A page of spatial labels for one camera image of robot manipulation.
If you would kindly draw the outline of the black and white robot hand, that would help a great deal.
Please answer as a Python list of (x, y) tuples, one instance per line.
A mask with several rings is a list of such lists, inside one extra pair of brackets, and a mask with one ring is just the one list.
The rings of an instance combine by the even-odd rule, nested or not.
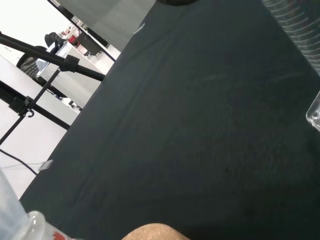
[(161, 4), (175, 7), (191, 5), (197, 1), (198, 0), (157, 0), (157, 2)]

